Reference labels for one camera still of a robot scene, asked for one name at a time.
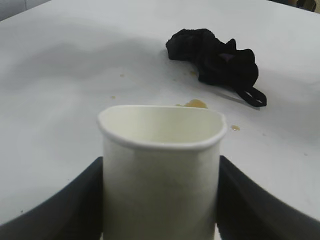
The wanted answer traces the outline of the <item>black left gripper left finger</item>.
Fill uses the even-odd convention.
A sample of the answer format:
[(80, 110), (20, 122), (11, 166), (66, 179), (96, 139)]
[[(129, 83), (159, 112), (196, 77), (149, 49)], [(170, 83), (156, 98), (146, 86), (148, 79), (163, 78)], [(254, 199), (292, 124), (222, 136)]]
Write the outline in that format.
[(2, 240), (99, 240), (103, 232), (103, 158), (58, 193), (1, 225)]

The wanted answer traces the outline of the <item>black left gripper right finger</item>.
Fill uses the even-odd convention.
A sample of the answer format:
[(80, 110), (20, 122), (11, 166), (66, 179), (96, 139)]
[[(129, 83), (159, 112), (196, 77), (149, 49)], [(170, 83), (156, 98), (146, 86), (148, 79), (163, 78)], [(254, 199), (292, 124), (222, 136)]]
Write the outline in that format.
[(320, 222), (279, 200), (220, 156), (216, 224), (223, 240), (318, 240)]

